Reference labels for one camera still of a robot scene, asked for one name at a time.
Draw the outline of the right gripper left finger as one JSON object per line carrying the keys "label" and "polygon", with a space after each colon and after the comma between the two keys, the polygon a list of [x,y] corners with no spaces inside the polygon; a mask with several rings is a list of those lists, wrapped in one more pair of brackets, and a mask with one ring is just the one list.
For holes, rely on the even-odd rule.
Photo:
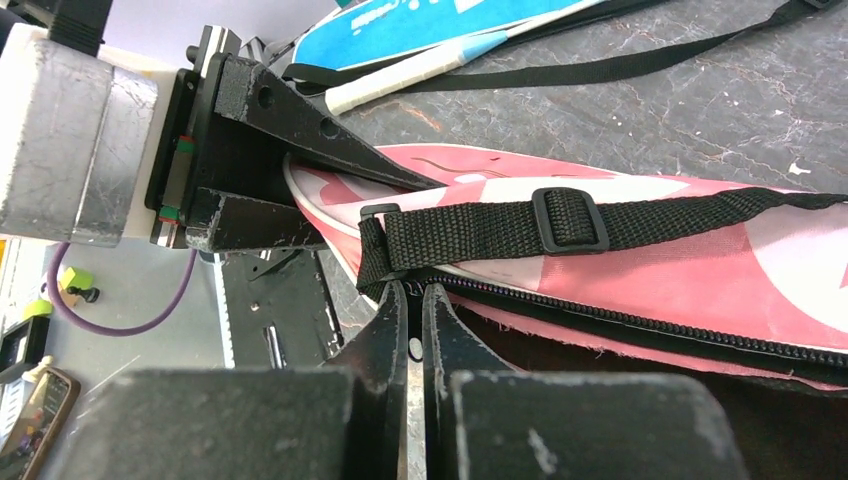
{"label": "right gripper left finger", "polygon": [[65,479],[393,479],[406,407],[408,301],[385,286],[335,357],[290,370],[115,378],[71,438]]}

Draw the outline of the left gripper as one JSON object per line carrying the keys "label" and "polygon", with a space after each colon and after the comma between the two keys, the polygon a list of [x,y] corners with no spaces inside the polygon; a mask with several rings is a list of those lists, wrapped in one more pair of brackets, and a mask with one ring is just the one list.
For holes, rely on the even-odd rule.
{"label": "left gripper", "polygon": [[421,191],[443,184],[378,151],[264,65],[240,38],[207,25],[176,75],[144,205],[150,243],[207,253],[319,250],[322,235],[292,206],[291,153],[311,165]]}

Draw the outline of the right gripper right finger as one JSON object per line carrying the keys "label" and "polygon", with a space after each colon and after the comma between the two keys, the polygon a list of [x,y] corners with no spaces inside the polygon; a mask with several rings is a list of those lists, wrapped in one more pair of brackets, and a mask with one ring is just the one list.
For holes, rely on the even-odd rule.
{"label": "right gripper right finger", "polygon": [[744,479],[724,410],[692,378],[520,372],[458,318],[421,301],[432,479]]}

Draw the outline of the blue badminton racket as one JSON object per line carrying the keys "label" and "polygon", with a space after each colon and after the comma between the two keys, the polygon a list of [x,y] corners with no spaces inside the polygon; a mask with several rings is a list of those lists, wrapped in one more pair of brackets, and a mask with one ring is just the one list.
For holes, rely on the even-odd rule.
{"label": "blue badminton racket", "polygon": [[508,39],[505,30],[461,37],[325,92],[329,112],[357,106],[464,66]]}

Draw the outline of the blue racket cover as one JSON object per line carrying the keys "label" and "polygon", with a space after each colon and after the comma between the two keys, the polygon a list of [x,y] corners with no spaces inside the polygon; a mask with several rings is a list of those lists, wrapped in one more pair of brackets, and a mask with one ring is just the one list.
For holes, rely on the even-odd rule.
{"label": "blue racket cover", "polygon": [[498,31],[593,1],[366,1],[324,21],[297,42],[292,61],[330,70],[358,68],[467,35]]}

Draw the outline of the pink racket cover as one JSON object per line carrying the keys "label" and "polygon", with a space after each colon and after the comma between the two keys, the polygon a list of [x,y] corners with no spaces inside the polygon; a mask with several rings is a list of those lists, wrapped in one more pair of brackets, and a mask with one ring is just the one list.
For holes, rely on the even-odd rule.
{"label": "pink racket cover", "polygon": [[847,387],[847,198],[633,175],[455,144],[387,145],[420,191],[289,161],[357,289],[405,280],[566,345]]}

